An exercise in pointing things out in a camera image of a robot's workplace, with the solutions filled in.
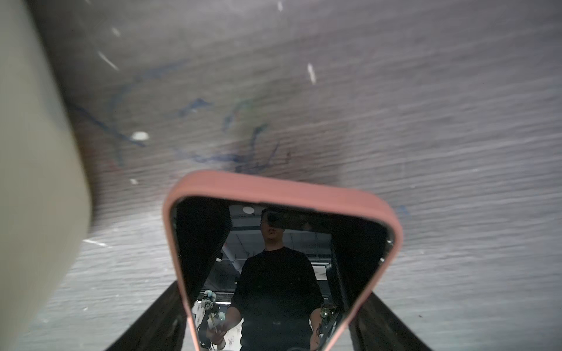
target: blue marker stain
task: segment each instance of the blue marker stain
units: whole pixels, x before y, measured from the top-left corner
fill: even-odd
[[[114,129],[114,130],[118,129],[117,121],[115,120],[115,116],[114,116],[115,110],[123,102],[124,98],[131,91],[133,91],[133,89],[138,84],[140,84],[142,82],[145,82],[145,81],[152,80],[152,79],[162,78],[162,76],[164,76],[165,74],[180,69],[187,62],[188,62],[188,60],[184,58],[184,59],[172,62],[172,63],[168,63],[168,64],[163,65],[163,66],[159,66],[159,67],[155,67],[155,68],[146,70],[145,72],[135,76],[131,83],[122,85],[121,88],[119,89],[119,91],[110,98],[110,100],[107,104],[107,119],[110,122],[109,127]],[[117,140],[114,141],[114,150],[115,150],[115,156],[117,158],[118,165],[120,167],[123,167],[125,162],[123,161],[123,156],[121,154],[121,145],[119,144],[119,142]]]
[[[182,66],[185,65],[188,61],[189,60],[187,58],[182,58],[181,60],[177,60],[172,63],[167,63],[165,65],[146,70],[142,74],[136,76],[135,81],[140,83],[143,80],[162,78],[162,76],[164,76],[165,74],[177,71],[178,69],[182,68]]]
[[[275,148],[273,149],[273,151],[271,152],[271,154],[268,157],[268,161],[263,164],[260,165],[259,163],[256,163],[255,166],[253,167],[244,167],[245,165],[240,165],[237,166],[234,169],[234,172],[236,173],[244,173],[244,174],[259,174],[262,171],[266,170],[267,168],[271,167],[271,161],[273,160],[273,158],[275,157],[275,154],[277,153],[277,149],[279,148],[279,144],[280,142],[277,142],[277,144],[275,145]]]
[[[268,127],[267,124],[262,124],[253,130],[252,138],[250,139],[250,151],[247,155],[237,155],[237,154],[217,154],[210,157],[202,157],[194,154],[191,159],[199,163],[207,163],[212,161],[218,162],[236,162],[236,163],[248,163],[251,162],[256,153],[256,140],[257,137]]]
[[[267,124],[263,124],[254,128],[252,137],[250,138],[250,150],[247,154],[235,154],[235,153],[227,153],[227,154],[215,154],[208,157],[200,156],[197,154],[186,154],[182,150],[178,148],[172,148],[174,151],[176,158],[178,159],[191,159],[198,163],[210,163],[210,162],[231,162],[231,163],[239,163],[234,168],[234,172],[236,173],[244,173],[244,174],[259,174],[263,170],[272,166],[272,160],[277,154],[277,150],[279,149],[280,142],[277,142],[273,150],[271,151],[268,160],[263,164],[259,164],[256,162],[253,163],[253,160],[256,155],[256,142],[258,137],[264,130],[268,127]]]
[[[133,140],[130,137],[120,133],[119,131],[109,127],[108,125],[106,125],[105,123],[103,123],[102,121],[100,121],[99,119],[95,118],[93,114],[91,114],[88,110],[86,110],[84,107],[82,106],[78,106],[75,103],[69,102],[69,101],[65,101],[66,105],[77,111],[80,112],[80,114],[84,117],[86,117],[87,120],[89,120],[90,122],[94,123],[95,125],[97,125],[98,127],[100,127],[102,130],[104,130],[105,132],[111,134],[112,136],[114,136],[116,139],[120,139],[120,140],[124,140],[126,142],[135,144],[137,146],[140,147],[145,147],[146,145],[144,145],[143,143]]]
[[[187,106],[181,108],[180,110],[178,110],[177,113],[175,113],[175,115],[178,115],[179,117],[186,117],[188,114],[190,114],[191,112],[194,112],[194,110],[196,110],[198,108],[209,107],[209,106],[212,106],[212,103],[206,102],[205,100],[203,100],[201,98],[197,98],[195,101],[193,101],[189,105],[187,105]]]
[[[226,132],[230,128],[230,125],[232,124],[236,116],[238,116],[238,113],[240,112],[241,109],[250,106],[252,106],[251,100],[244,100],[237,103],[236,106],[234,106],[234,108],[232,109],[232,111],[224,118],[223,132]]]
[[[406,216],[410,215],[410,213],[408,212],[408,209],[404,205],[399,206],[398,209],[396,209],[396,212],[398,212],[400,214],[403,214],[403,215],[406,215]]]

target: ceiling light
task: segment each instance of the ceiling light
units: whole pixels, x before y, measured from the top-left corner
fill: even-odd
[[[256,212],[256,210],[251,206],[242,207],[242,211],[244,211],[244,213],[247,213],[248,215],[251,215],[252,213]]]

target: beige cylinder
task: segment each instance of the beige cylinder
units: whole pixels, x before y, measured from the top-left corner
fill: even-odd
[[[57,288],[91,205],[61,97],[23,1],[0,1],[0,350]]]

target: black sweater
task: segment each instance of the black sweater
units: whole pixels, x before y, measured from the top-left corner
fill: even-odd
[[[242,351],[308,349],[310,313],[322,302],[314,269],[303,253],[284,247],[250,257],[230,301],[244,318]]]

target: man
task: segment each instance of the man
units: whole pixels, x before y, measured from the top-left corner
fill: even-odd
[[[226,321],[207,336],[218,344],[244,318],[241,351],[316,350],[323,298],[312,264],[283,245],[284,230],[269,225],[266,210],[260,229],[265,250],[246,260]]]

